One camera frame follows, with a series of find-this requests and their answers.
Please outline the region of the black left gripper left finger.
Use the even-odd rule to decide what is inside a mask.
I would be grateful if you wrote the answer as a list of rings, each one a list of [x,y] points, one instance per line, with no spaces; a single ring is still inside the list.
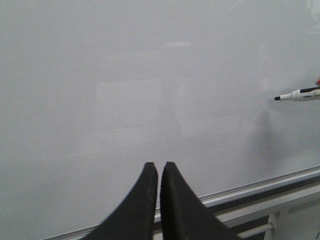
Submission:
[[[151,240],[157,192],[158,172],[153,162],[147,162],[120,205],[85,238],[87,240]]]

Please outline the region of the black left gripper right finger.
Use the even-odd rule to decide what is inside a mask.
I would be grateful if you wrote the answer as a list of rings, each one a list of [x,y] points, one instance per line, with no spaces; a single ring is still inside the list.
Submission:
[[[240,239],[201,203],[174,162],[163,169],[160,214],[165,240]]]

